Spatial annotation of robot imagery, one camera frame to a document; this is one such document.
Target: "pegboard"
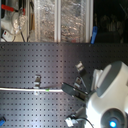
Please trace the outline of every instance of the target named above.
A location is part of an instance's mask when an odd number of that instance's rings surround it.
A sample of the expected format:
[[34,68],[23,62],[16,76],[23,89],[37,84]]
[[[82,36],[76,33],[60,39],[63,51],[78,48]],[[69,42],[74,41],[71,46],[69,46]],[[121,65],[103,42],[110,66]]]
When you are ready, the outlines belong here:
[[[79,61],[91,78],[94,69],[118,60],[128,64],[127,44],[1,43],[0,87],[33,88],[38,74],[41,88],[58,89],[62,82],[73,85]],[[3,128],[67,128],[65,118],[82,106],[65,93],[0,91]]]

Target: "black cable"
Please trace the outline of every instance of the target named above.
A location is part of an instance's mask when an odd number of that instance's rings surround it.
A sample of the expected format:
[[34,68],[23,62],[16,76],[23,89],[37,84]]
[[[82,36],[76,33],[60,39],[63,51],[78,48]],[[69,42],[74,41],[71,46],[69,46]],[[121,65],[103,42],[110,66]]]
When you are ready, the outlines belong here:
[[92,126],[92,128],[94,128],[93,125],[92,125],[92,123],[91,123],[88,119],[86,119],[86,118],[81,117],[81,118],[78,118],[78,119],[76,119],[76,120],[77,120],[77,121],[85,120],[85,121],[87,121],[87,122]]
[[8,42],[7,40],[5,40],[3,37],[1,37],[1,39],[3,39],[5,42]]
[[16,36],[14,36],[14,39],[13,39],[13,41],[12,41],[12,42],[14,42],[14,41],[15,41],[15,39],[16,39]]
[[22,31],[21,31],[21,36],[22,36],[22,39],[23,39],[23,41],[25,42],[25,39],[24,39],[24,36],[23,36],[23,33],[22,33]]

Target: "metal bracket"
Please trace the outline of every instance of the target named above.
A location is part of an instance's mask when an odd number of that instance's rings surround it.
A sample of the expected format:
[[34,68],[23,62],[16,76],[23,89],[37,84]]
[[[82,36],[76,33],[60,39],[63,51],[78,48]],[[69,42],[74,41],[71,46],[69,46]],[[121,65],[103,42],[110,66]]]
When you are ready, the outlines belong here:
[[82,64],[82,62],[80,62],[79,64],[76,65],[77,71],[81,77],[82,80],[82,84],[84,85],[84,87],[86,88],[86,92],[90,93],[91,91],[91,80],[89,79],[88,74],[86,73],[86,70]]
[[[34,82],[34,89],[40,89],[40,83],[41,83],[41,76],[40,75],[36,75],[35,76],[35,82]],[[39,91],[34,91],[34,95],[39,95]]]
[[75,83],[74,83],[74,86],[75,86],[76,88],[80,88],[81,83],[82,83],[81,78],[80,78],[80,77],[77,77],[77,78],[76,78],[76,81],[75,81]]

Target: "white rod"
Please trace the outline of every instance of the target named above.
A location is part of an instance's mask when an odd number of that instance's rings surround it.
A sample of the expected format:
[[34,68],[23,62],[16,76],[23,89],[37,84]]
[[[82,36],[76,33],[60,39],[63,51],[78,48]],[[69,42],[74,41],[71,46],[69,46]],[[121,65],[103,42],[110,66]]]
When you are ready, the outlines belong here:
[[93,4],[94,1],[90,0],[90,39],[92,37],[92,31],[93,31]]
[[54,42],[58,42],[58,0],[55,0]]
[[61,89],[18,89],[18,88],[0,88],[0,91],[25,91],[25,92],[32,92],[32,91],[39,91],[39,92],[63,92]]
[[58,42],[61,42],[61,0],[58,0]]
[[29,26],[29,24],[30,24],[30,0],[26,0],[26,15],[27,15],[27,17],[28,17],[28,19],[27,19],[27,33],[26,33],[26,41],[27,41],[27,37],[29,36],[29,32],[30,32],[30,26]]
[[90,16],[89,16],[89,9],[90,9],[90,0],[86,0],[86,23],[85,23],[85,38],[86,43],[90,42]]
[[81,0],[81,24],[83,25],[80,28],[80,42],[83,43],[85,42],[85,38],[84,38],[84,28],[85,28],[85,2],[84,0]]

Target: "white robot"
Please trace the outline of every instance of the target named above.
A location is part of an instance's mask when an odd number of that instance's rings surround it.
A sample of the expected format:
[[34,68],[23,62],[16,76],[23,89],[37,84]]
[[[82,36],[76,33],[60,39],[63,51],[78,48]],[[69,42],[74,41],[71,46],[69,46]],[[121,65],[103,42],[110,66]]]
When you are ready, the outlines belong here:
[[[82,63],[78,68],[79,72],[84,69]],[[86,121],[85,128],[128,128],[127,65],[118,61],[104,70],[94,70],[86,102],[86,119],[90,123]]]

